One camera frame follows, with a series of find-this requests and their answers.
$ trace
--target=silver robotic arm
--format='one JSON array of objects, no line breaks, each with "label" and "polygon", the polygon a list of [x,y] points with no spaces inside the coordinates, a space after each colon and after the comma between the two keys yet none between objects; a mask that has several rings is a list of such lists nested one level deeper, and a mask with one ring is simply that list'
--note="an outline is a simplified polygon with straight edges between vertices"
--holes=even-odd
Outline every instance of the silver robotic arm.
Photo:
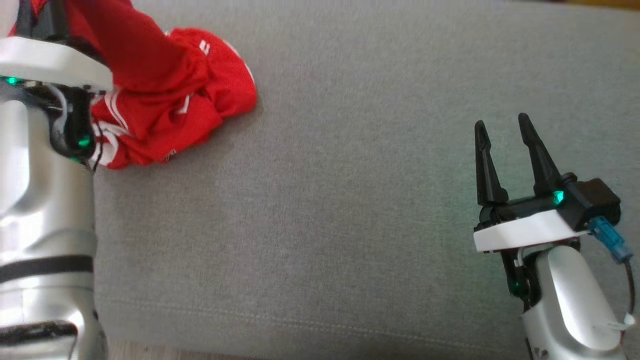
[{"label": "silver robotic arm", "polygon": [[[600,179],[560,176],[529,117],[518,117],[533,165],[535,196],[509,201],[490,156],[484,124],[476,124],[479,252],[502,256],[509,292],[522,300],[521,316],[532,360],[628,359],[622,349],[632,316],[635,289],[631,252],[612,224],[620,220],[620,199]],[[591,233],[627,268],[630,307],[619,323],[585,259],[580,236]]]},{"label": "silver robotic arm", "polygon": [[0,39],[0,359],[106,359],[93,302],[90,100],[109,69],[73,42]]}]

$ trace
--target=blue connector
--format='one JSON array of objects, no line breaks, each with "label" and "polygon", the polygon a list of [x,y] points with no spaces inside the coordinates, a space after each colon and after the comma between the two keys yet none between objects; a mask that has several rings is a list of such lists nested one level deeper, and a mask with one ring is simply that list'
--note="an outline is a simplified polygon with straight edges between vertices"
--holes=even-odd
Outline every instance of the blue connector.
[{"label": "blue connector", "polygon": [[589,231],[609,249],[613,260],[617,264],[622,264],[633,256],[631,250],[625,246],[625,239],[618,234],[605,217],[591,219],[589,221]]}]

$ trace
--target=gray sofa cushion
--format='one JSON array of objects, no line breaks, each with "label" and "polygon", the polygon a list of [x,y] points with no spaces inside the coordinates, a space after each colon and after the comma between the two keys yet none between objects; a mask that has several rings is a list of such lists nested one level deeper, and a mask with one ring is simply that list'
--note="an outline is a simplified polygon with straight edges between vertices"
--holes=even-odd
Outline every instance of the gray sofa cushion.
[{"label": "gray sofa cushion", "polygon": [[[474,122],[512,198],[529,195],[521,111],[561,172],[617,191],[635,240],[640,13],[383,3],[135,1],[164,28],[227,39],[260,103],[167,165],[97,175],[109,336],[282,359],[525,358],[522,305],[472,239]],[[595,240],[584,253],[622,315],[623,269]]]}]

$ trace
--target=red garment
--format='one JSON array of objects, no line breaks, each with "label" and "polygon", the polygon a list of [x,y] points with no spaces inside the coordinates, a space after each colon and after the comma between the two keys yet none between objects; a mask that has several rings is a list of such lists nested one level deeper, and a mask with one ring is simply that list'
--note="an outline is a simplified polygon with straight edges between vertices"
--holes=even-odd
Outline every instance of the red garment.
[{"label": "red garment", "polygon": [[[36,13],[44,3],[32,0]],[[65,7],[71,34],[89,40],[113,72],[115,90],[92,107],[108,168],[166,162],[206,141],[223,119],[255,107],[251,72],[215,35],[165,35],[130,0],[65,0]]]}]

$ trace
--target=green light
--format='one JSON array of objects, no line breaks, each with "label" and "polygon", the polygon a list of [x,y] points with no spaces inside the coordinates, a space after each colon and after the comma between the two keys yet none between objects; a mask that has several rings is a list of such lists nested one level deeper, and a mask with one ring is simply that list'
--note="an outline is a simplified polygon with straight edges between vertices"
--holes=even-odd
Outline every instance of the green light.
[{"label": "green light", "polygon": [[558,190],[554,192],[554,204],[560,205],[560,203],[564,200],[564,191]]},{"label": "green light", "polygon": [[6,78],[5,81],[11,85],[16,85],[18,81],[20,81],[20,79],[11,77],[11,78]]},{"label": "green light", "polygon": [[89,138],[89,135],[86,135],[84,138],[78,141],[78,145],[80,145],[80,147],[87,147],[90,143],[91,139]]}]

